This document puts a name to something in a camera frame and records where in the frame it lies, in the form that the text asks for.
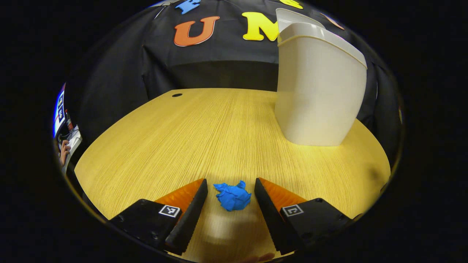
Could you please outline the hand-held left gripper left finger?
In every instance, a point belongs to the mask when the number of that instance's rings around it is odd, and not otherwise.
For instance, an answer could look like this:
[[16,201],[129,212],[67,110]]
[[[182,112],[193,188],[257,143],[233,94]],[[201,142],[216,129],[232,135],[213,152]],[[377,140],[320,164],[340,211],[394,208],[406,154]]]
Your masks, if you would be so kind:
[[200,178],[155,200],[139,199],[110,223],[158,250],[182,255],[187,250],[208,195]]

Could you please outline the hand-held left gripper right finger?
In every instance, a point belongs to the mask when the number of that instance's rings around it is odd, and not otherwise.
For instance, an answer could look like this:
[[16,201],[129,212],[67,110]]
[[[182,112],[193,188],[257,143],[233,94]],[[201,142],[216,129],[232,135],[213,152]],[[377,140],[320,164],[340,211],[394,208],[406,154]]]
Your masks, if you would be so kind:
[[255,196],[281,255],[309,249],[354,222],[323,198],[306,200],[264,178],[256,178]]

